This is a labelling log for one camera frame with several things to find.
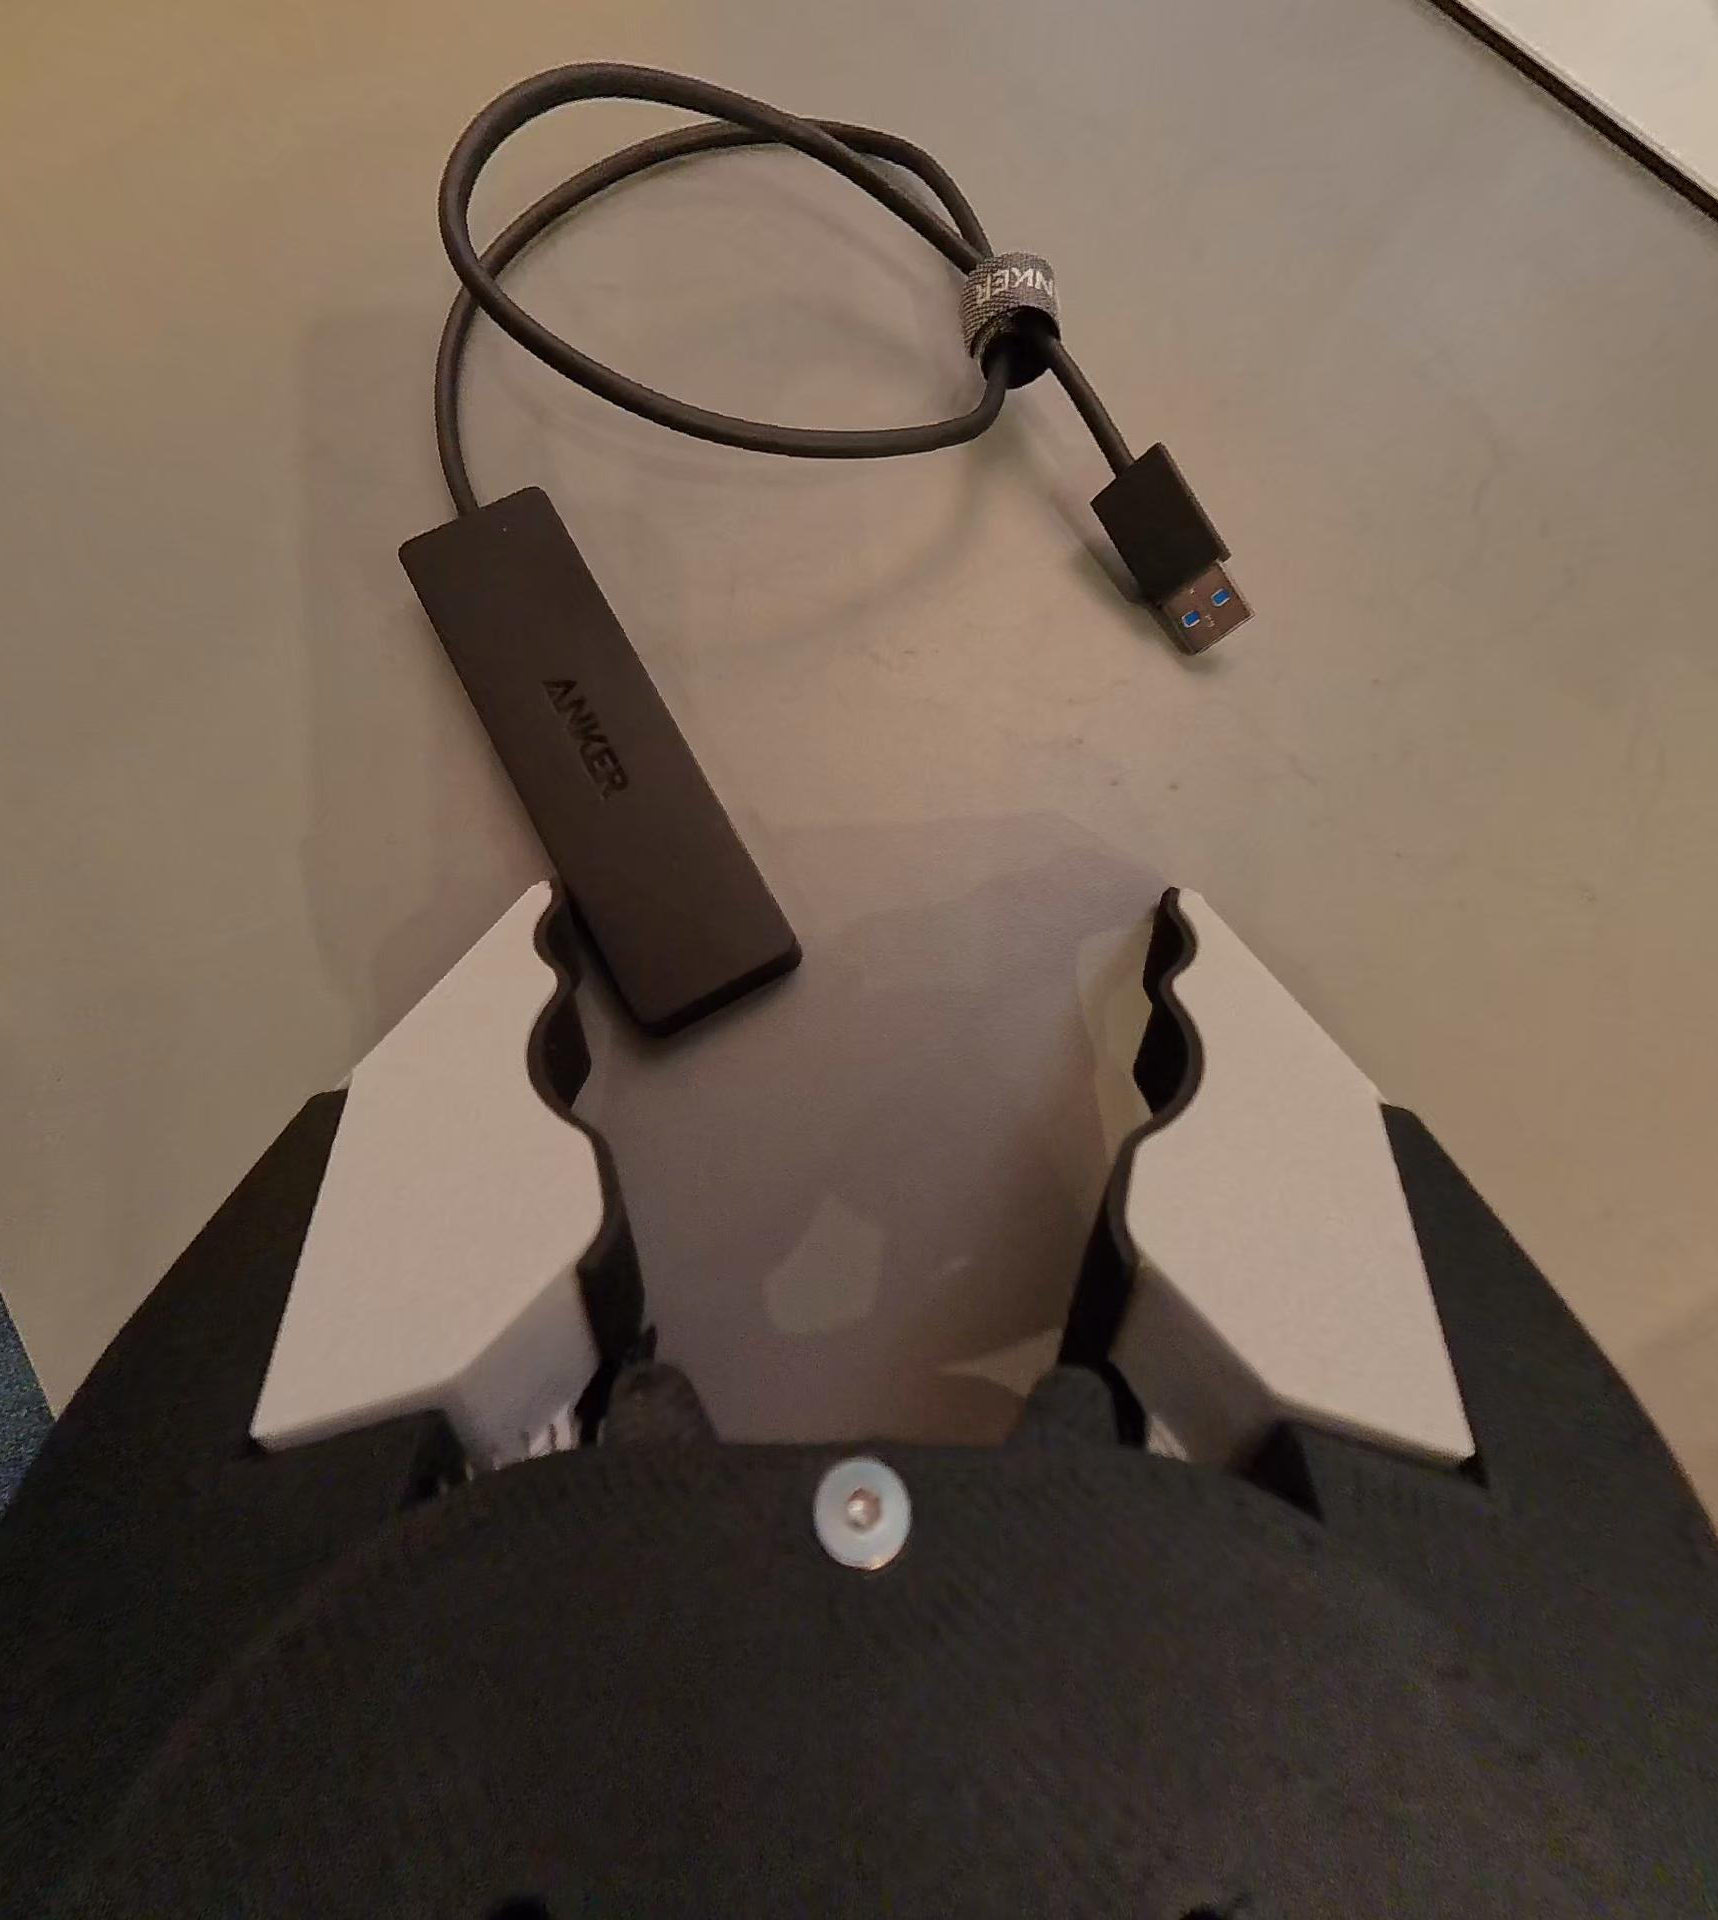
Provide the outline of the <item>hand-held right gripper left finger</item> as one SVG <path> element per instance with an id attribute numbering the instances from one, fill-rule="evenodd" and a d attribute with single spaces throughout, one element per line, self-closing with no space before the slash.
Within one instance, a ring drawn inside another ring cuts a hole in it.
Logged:
<path id="1" fill-rule="evenodd" d="M 438 1413 L 475 1469 L 584 1444 L 643 1282 L 577 937 L 532 885 L 347 1074 L 250 1425 L 267 1451 Z"/>

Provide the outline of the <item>white document stand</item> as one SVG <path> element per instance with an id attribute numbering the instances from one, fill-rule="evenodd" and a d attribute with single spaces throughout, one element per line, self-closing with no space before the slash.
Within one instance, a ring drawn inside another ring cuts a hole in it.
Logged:
<path id="1" fill-rule="evenodd" d="M 1718 2 L 1442 2 L 1718 223 Z"/>

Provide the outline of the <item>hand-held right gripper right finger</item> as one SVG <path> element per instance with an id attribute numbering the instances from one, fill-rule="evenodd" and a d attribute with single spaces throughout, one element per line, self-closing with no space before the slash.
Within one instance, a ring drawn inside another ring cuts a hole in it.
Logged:
<path id="1" fill-rule="evenodd" d="M 1108 1173 L 1060 1362 L 1125 1433 L 1241 1469 L 1282 1426 L 1474 1456 L 1379 1089 L 1189 887 L 1151 910 L 1145 1116 Z"/>

